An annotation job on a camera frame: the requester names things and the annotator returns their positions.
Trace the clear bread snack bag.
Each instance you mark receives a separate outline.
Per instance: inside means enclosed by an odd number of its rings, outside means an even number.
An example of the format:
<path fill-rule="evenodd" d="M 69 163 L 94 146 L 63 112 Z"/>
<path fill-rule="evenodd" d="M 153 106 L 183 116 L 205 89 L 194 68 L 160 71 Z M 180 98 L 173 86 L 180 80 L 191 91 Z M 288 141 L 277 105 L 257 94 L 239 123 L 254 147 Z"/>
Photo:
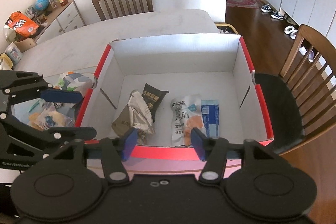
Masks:
<path fill-rule="evenodd" d="M 56 110 L 53 106 L 44 109 L 41 113 L 34 113 L 29 116 L 30 126 L 34 129 L 44 131 L 53 127 L 71 127 L 74 120 Z"/>

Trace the white tissue pack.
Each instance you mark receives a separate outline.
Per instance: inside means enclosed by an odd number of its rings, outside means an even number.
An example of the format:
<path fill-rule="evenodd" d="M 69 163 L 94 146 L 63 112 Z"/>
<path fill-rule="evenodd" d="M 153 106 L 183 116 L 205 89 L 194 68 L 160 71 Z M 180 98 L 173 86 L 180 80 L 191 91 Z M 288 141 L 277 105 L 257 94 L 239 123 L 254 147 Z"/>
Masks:
<path fill-rule="evenodd" d="M 59 76 L 54 88 L 71 92 L 79 92 L 84 98 L 87 90 L 91 89 L 93 84 L 94 81 L 89 77 L 78 72 L 70 71 L 62 73 Z"/>

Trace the silver foil snack bag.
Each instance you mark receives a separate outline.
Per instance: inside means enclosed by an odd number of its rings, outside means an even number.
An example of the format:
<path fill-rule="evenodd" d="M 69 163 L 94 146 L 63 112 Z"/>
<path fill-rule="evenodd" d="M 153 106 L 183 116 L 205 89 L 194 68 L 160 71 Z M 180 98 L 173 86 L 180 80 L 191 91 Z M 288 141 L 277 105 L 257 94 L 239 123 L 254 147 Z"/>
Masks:
<path fill-rule="evenodd" d="M 126 106 L 118 118 L 112 123 L 112 129 L 118 137 L 135 128 L 137 130 L 137 143 L 147 144 L 147 137 L 154 135 L 154 122 L 147 103 L 138 90 L 131 92 Z"/>

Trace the blue wafer packet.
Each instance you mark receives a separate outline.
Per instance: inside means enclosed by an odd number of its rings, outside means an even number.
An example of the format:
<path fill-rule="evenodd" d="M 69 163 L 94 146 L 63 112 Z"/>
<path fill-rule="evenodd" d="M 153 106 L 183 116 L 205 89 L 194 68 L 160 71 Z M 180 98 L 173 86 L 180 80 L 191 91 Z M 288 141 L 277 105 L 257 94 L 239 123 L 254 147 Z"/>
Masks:
<path fill-rule="evenodd" d="M 219 101 L 202 100 L 201 111 L 207 137 L 218 138 L 220 125 Z"/>

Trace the white chicken sausage packet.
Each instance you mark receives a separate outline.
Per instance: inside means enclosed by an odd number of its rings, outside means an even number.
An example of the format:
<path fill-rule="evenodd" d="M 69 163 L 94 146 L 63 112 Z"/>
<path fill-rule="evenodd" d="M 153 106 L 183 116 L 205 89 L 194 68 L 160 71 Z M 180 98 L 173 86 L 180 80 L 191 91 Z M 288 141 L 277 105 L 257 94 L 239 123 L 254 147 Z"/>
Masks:
<path fill-rule="evenodd" d="M 206 129 L 201 110 L 202 97 L 200 94 L 181 96 L 171 101 L 173 120 L 171 123 L 172 146 L 191 145 L 191 130 L 198 128 L 204 135 Z"/>

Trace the black sesame snack packet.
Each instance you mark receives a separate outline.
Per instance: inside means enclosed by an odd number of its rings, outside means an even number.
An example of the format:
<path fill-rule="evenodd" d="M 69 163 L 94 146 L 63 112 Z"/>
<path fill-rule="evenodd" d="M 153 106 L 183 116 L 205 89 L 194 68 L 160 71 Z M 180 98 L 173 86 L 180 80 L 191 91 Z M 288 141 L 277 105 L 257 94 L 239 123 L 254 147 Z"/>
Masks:
<path fill-rule="evenodd" d="M 169 91 L 159 90 L 149 84 L 145 84 L 142 92 L 142 97 L 150 110 L 153 121 L 155 122 L 155 113 Z"/>

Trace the white sideboard cabinet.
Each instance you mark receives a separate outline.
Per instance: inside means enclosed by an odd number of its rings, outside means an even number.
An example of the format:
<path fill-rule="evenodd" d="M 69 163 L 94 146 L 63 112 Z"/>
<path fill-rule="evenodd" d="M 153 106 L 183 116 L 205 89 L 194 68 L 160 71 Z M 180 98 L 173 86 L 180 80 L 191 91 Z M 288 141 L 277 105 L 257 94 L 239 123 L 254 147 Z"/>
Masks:
<path fill-rule="evenodd" d="M 21 52 L 24 52 L 47 40 L 84 26 L 84 20 L 80 15 L 75 1 L 68 0 L 65 6 L 59 6 L 47 16 L 46 21 L 42 24 L 41 32 L 39 32 L 37 36 L 14 42 L 14 44 Z"/>

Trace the red cardboard shoe box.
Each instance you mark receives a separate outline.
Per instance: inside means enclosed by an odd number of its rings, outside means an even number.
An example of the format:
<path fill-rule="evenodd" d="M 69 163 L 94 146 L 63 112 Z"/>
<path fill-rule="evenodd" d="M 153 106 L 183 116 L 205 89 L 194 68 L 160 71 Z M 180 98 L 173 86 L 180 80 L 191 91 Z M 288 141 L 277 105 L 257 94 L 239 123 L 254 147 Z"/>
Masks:
<path fill-rule="evenodd" d="M 195 160 L 192 148 L 173 145 L 171 101 L 193 94 L 219 102 L 219 135 L 240 144 L 274 139 L 268 109 L 242 36 L 177 34 L 117 40 L 106 45 L 76 118 L 76 126 L 93 127 L 98 139 L 113 136 L 112 123 L 132 91 L 146 84 L 164 90 L 154 122 L 155 133 L 134 157 Z"/>

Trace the orange snack bag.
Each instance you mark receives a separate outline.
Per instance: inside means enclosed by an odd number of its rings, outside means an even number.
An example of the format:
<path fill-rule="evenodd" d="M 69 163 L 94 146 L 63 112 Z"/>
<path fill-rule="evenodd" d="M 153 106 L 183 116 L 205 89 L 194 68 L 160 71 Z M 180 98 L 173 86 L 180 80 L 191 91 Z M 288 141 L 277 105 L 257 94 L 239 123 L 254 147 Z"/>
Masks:
<path fill-rule="evenodd" d="M 5 22 L 16 33 L 16 40 L 34 38 L 41 32 L 40 26 L 20 11 L 13 12 Z"/>

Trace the blue globe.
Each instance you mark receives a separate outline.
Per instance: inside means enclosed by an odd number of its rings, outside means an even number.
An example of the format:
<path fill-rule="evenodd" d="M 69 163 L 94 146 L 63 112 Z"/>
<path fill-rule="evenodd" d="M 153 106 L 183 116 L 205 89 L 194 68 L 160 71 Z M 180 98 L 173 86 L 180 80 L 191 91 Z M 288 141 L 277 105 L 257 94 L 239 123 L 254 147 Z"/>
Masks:
<path fill-rule="evenodd" d="M 34 8 L 37 11 L 45 11 L 50 4 L 49 0 L 36 0 L 34 4 Z"/>

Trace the brown wooden chair right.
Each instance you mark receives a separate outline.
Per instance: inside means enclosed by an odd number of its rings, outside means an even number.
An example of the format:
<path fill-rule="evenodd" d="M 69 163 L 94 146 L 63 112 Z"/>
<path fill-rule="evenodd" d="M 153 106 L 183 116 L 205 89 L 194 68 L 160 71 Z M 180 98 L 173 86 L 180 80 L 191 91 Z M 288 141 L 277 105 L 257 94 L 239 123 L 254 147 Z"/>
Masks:
<path fill-rule="evenodd" d="M 256 73 L 274 140 L 269 148 L 280 155 L 302 147 L 335 127 L 335 47 L 314 28 L 301 25 L 278 75 Z"/>

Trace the brown wooden chair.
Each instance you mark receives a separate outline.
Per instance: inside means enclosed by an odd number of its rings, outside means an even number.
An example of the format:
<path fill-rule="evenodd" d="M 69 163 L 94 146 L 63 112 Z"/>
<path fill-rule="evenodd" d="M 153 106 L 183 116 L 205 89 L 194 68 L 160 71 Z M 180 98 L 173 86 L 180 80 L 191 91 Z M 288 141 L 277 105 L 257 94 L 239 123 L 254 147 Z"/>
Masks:
<path fill-rule="evenodd" d="M 100 20 L 153 12 L 152 0 L 91 0 Z"/>
<path fill-rule="evenodd" d="M 335 127 L 335 47 L 314 28 L 301 25 L 278 75 L 256 73 L 274 140 L 269 148 L 280 155 L 302 147 Z"/>

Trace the brown wooden chair far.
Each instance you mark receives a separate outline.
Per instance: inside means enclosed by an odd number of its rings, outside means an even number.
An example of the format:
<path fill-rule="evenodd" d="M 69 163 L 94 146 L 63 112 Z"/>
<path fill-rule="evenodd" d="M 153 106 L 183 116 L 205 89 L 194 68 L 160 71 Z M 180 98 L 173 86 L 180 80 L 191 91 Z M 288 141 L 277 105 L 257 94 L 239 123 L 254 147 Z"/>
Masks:
<path fill-rule="evenodd" d="M 100 20 L 153 12 L 152 0 L 91 0 Z"/>

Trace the white slippers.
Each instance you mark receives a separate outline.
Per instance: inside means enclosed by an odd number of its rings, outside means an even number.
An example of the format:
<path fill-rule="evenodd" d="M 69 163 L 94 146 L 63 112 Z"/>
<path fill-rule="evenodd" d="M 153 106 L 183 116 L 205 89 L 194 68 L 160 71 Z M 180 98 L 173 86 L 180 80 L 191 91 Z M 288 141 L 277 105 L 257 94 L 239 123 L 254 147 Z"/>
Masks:
<path fill-rule="evenodd" d="M 289 37 L 294 40 L 297 35 L 298 30 L 294 26 L 287 26 L 284 29 L 284 33 L 289 35 Z"/>

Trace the pair of sneakers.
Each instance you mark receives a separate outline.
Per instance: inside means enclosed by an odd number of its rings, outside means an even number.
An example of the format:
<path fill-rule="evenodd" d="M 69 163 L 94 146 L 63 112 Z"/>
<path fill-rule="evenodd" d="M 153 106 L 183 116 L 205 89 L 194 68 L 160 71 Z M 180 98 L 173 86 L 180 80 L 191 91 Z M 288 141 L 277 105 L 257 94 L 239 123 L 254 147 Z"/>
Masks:
<path fill-rule="evenodd" d="M 281 15 L 278 11 L 272 9 L 270 5 L 263 5 L 261 7 L 261 12 L 269 13 L 272 19 L 284 20 L 284 16 Z"/>

